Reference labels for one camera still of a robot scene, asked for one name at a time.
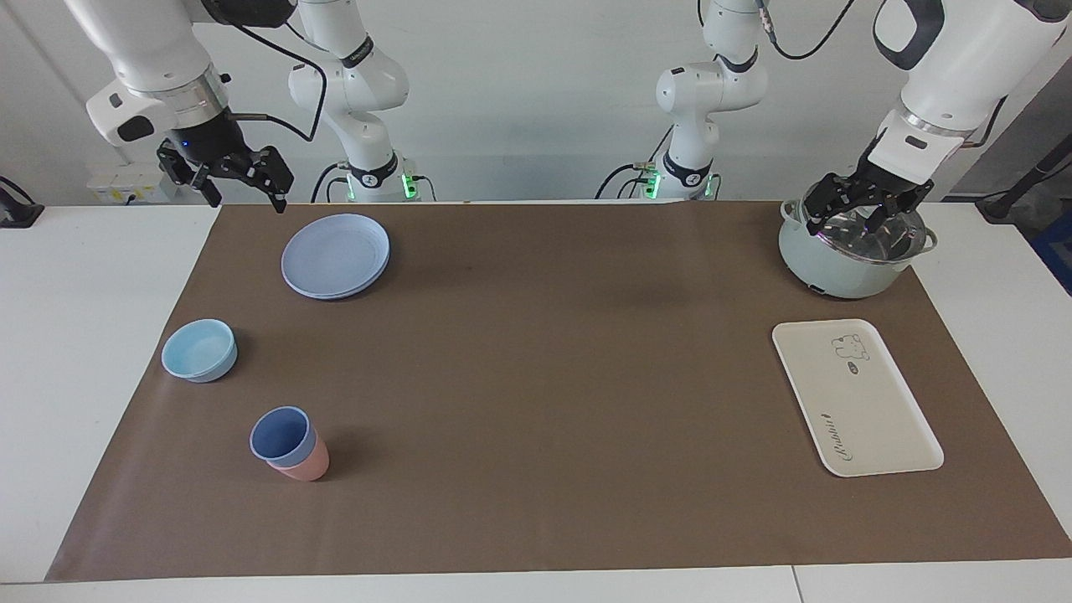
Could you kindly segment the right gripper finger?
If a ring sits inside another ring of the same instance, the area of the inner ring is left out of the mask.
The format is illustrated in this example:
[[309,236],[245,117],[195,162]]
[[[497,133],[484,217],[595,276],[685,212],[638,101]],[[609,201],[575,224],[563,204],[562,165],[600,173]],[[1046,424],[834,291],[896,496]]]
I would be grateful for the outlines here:
[[157,148],[158,166],[164,172],[173,183],[180,187],[191,188],[198,192],[204,202],[212,209],[218,209],[222,203],[222,194],[211,179],[211,167],[209,164],[198,162],[190,163],[183,155],[179,152],[172,141],[163,141]]
[[294,175],[276,147],[264,147],[251,155],[251,186],[260,190],[276,210],[284,214]]

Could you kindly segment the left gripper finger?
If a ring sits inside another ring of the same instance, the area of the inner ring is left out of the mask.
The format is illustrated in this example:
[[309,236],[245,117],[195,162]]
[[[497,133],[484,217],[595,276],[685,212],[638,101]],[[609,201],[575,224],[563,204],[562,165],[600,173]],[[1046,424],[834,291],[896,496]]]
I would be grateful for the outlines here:
[[884,201],[868,216],[868,233],[877,233],[884,222],[899,214],[914,214],[919,203],[930,194],[933,187],[934,183],[920,183],[897,194],[887,194]]
[[849,192],[854,181],[850,177],[827,174],[804,196],[804,225],[808,234],[818,235],[828,220],[842,214],[850,204]]

